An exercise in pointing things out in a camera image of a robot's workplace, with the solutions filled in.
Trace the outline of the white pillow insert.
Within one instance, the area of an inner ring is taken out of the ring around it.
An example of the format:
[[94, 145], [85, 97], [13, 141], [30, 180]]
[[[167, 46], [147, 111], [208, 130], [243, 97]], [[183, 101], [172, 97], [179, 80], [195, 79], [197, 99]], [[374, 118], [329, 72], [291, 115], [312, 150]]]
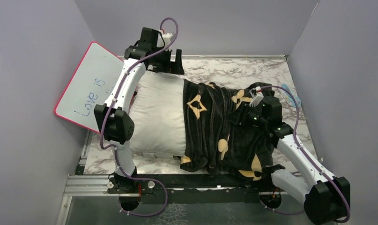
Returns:
[[129, 111], [133, 151], [162, 158], [185, 154], [183, 89], [184, 79], [173, 74], [147, 71], [142, 76]]

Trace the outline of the black floral pillowcase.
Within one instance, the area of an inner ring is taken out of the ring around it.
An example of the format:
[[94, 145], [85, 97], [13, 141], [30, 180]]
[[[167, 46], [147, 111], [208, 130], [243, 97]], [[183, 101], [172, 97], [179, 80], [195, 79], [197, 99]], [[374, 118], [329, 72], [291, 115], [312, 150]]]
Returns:
[[231, 89], [214, 82], [184, 81], [182, 170], [205, 169], [210, 175], [226, 172], [242, 180], [261, 180], [263, 169], [273, 165], [274, 146], [263, 129], [249, 124], [235, 125], [228, 120], [229, 114], [251, 101], [250, 91], [258, 86], [263, 88], [264, 96], [274, 95], [270, 84], [262, 82]]

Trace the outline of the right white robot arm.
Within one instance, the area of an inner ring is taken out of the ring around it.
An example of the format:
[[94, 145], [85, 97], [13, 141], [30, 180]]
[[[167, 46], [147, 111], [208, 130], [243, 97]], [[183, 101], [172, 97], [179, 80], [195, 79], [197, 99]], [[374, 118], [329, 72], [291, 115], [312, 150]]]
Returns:
[[303, 205], [315, 225], [345, 223], [350, 217], [350, 183], [326, 169], [299, 140], [296, 130], [282, 120], [282, 105], [273, 96], [256, 96], [238, 108], [237, 124], [252, 125], [266, 134], [267, 140], [282, 152], [297, 169], [300, 178], [284, 168], [273, 167], [260, 178], [261, 186], [271, 191], [283, 189]]

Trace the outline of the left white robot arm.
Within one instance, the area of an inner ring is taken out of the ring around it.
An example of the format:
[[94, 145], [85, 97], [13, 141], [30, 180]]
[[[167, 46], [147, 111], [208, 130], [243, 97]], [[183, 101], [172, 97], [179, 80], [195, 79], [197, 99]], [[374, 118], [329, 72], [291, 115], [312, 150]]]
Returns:
[[171, 60], [170, 47], [177, 36], [178, 31], [166, 33], [162, 28], [142, 28], [140, 39], [125, 49], [124, 65], [113, 90], [105, 102], [93, 110], [100, 132], [100, 147], [112, 150], [116, 165], [114, 180], [128, 193], [137, 188], [137, 179], [133, 177], [136, 166], [129, 142], [134, 133], [134, 122], [129, 116], [130, 103], [140, 79], [148, 70], [184, 75], [180, 49], [176, 51], [176, 59]]

